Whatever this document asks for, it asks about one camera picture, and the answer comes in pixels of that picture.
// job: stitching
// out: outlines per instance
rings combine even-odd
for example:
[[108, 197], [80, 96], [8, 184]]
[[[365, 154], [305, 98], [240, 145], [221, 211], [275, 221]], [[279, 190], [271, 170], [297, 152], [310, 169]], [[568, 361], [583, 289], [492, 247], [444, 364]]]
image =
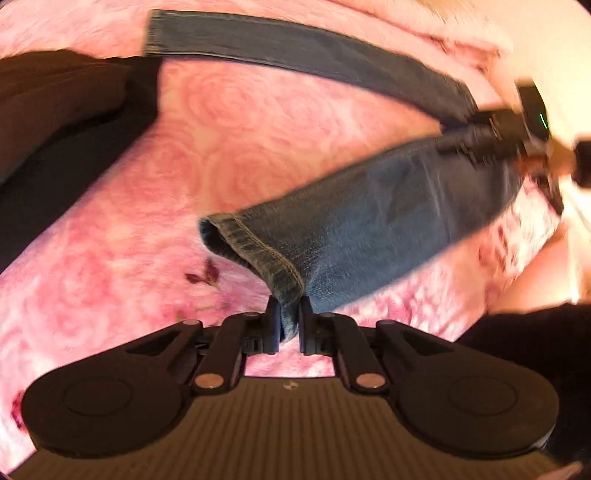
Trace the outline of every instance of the stitching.
[[236, 224], [244, 231], [244, 233], [246, 233], [248, 235], [248, 238], [250, 238], [250, 240], [255, 242], [260, 248], [265, 250], [267, 253], [276, 257], [276, 259], [279, 260], [279, 262], [283, 265], [283, 267], [285, 267], [287, 270], [289, 270], [290, 274], [293, 276], [293, 278], [297, 282], [300, 290], [301, 291], [304, 290], [304, 281], [301, 279], [299, 273], [296, 271], [296, 269], [289, 262], [288, 259], [286, 259], [278, 251], [274, 250], [273, 248], [269, 247], [267, 244], [263, 243], [254, 233], [251, 232], [251, 230], [246, 225], [244, 225], [244, 223], [242, 223], [242, 221], [237, 216], [230, 215], [230, 218], [232, 218], [236, 222]]

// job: jeans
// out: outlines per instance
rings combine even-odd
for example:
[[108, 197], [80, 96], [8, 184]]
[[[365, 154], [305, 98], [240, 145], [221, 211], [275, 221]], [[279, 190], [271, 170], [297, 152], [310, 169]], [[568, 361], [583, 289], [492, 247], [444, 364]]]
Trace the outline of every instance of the jeans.
[[521, 179], [506, 163], [474, 168], [441, 147], [491, 142], [468, 127], [393, 148], [283, 198], [200, 224], [215, 254], [257, 273], [282, 307], [286, 339], [296, 305], [329, 312], [385, 287], [483, 228], [513, 202]]
[[147, 55], [201, 56], [338, 80], [416, 106], [446, 123], [476, 110], [468, 88], [418, 60], [338, 33], [245, 15], [155, 10]]
[[308, 295], [330, 311], [385, 287], [489, 224], [515, 199], [505, 163], [474, 167], [463, 148], [490, 147], [467, 87], [409, 57], [292, 22], [155, 11], [147, 54], [215, 57], [338, 80], [410, 103], [456, 129], [385, 151], [239, 213], [200, 222], [205, 245], [257, 273], [278, 299], [284, 339]]

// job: ribbed surface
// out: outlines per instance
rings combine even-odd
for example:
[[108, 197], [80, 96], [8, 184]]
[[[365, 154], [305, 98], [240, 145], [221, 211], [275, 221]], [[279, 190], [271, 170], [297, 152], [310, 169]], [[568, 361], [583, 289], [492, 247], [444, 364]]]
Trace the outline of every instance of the ribbed surface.
[[14, 480], [531, 480], [556, 467], [541, 453], [464, 460], [412, 437], [387, 403], [339, 379], [243, 378], [196, 400], [171, 434], [140, 452], [71, 460], [45, 451]]

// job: brown pillow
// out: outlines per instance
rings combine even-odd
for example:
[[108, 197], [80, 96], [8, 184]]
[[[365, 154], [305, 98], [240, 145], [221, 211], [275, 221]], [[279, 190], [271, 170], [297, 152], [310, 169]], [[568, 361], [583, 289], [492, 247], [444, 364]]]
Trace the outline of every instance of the brown pillow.
[[118, 109], [129, 68], [69, 50], [0, 60], [0, 184], [60, 128]]

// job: metal pin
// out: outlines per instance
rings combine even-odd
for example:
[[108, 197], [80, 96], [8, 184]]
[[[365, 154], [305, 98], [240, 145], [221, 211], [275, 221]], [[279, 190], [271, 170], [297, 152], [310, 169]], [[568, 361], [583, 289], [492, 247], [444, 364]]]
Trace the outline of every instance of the metal pin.
[[386, 379], [380, 374], [361, 374], [355, 382], [363, 388], [379, 388], [386, 384]]
[[218, 374], [202, 374], [195, 379], [195, 385], [201, 388], [218, 388], [223, 382], [223, 377]]

